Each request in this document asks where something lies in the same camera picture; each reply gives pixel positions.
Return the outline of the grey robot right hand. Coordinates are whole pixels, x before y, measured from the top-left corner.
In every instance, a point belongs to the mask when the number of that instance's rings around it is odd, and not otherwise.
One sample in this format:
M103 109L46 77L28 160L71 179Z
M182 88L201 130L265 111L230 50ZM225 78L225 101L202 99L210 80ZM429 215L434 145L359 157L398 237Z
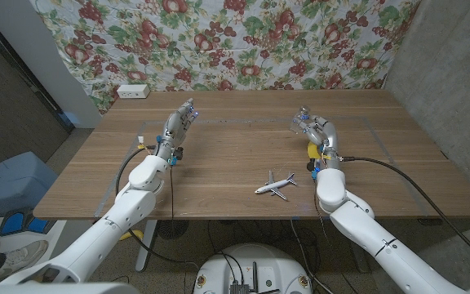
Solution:
M290 129L297 134L304 134L309 139L309 170L317 168L340 169L338 159L338 136L335 125L325 118L312 114L296 114Z

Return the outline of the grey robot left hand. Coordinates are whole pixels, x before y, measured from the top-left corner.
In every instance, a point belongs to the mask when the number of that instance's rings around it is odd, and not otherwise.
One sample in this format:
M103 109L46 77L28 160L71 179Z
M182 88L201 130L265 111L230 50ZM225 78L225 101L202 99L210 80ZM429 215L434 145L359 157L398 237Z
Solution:
M189 98L175 112L170 114L154 150L155 156L168 161L184 142L187 130L198 116L198 112L194 110L193 102L194 99Z

